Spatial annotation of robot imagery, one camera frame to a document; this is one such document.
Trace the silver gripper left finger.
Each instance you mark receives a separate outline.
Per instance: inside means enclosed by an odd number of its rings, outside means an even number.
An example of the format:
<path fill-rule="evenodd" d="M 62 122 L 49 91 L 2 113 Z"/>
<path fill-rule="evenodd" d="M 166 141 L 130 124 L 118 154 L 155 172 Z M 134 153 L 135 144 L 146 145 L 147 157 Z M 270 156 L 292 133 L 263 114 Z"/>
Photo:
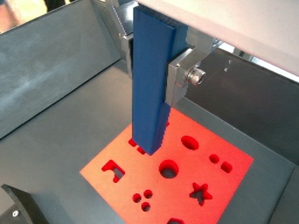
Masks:
<path fill-rule="evenodd" d="M 129 76 L 133 76 L 134 8 L 135 0 L 106 0 L 110 15 L 117 24 L 122 50 L 126 53 Z"/>

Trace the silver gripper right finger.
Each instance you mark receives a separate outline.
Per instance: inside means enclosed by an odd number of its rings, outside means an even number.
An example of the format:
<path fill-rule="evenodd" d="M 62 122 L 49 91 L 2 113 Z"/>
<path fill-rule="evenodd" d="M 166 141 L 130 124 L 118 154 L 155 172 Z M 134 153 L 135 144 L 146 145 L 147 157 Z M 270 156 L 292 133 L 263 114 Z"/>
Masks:
<path fill-rule="evenodd" d="M 173 59 L 167 67 L 166 103 L 173 107 L 186 96 L 189 85 L 198 87 L 206 72 L 201 63 L 221 46 L 222 41 L 197 29 L 187 31 L 187 49 Z"/>

